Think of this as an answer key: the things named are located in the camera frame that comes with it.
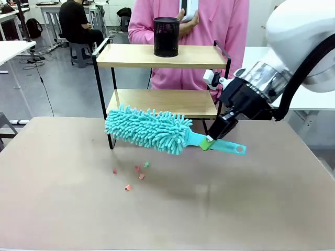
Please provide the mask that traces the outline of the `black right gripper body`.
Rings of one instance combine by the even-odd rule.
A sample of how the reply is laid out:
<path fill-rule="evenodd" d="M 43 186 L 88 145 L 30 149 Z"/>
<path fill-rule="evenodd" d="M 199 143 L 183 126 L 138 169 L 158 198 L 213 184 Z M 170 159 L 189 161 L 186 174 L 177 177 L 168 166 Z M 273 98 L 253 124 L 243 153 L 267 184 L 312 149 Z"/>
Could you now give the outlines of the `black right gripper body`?
<path fill-rule="evenodd" d="M 222 91 L 219 100 L 236 116 L 249 120 L 272 120 L 272 108 L 264 94 L 248 81 L 235 77 Z"/>

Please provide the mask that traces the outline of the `person's right hand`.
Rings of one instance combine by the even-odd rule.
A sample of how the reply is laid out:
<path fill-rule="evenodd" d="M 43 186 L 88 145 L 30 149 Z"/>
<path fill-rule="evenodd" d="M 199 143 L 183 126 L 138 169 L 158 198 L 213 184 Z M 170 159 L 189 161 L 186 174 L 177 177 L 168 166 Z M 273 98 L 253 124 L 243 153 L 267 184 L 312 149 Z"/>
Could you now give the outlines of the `person's right hand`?
<path fill-rule="evenodd" d="M 192 29 L 198 25 L 198 23 L 199 14 L 198 11 L 196 11 L 192 20 L 180 23 L 179 38 L 188 35 L 192 31 Z"/>

